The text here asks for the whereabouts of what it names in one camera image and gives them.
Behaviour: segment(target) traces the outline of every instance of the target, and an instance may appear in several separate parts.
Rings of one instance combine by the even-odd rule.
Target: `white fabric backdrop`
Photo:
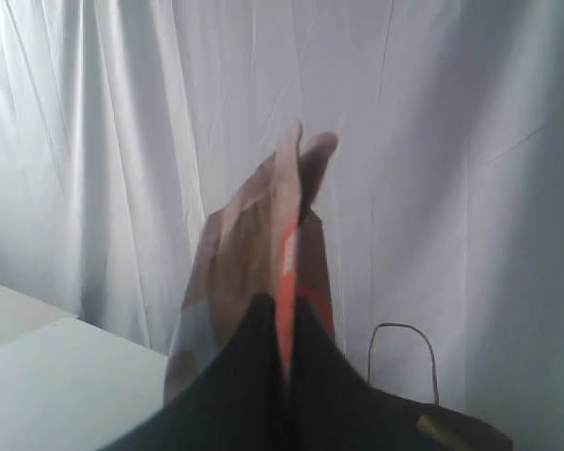
[[[338,345],[564,449],[564,1],[0,0],[0,283],[165,352],[205,214],[294,118]],[[431,400],[426,347],[375,383]]]

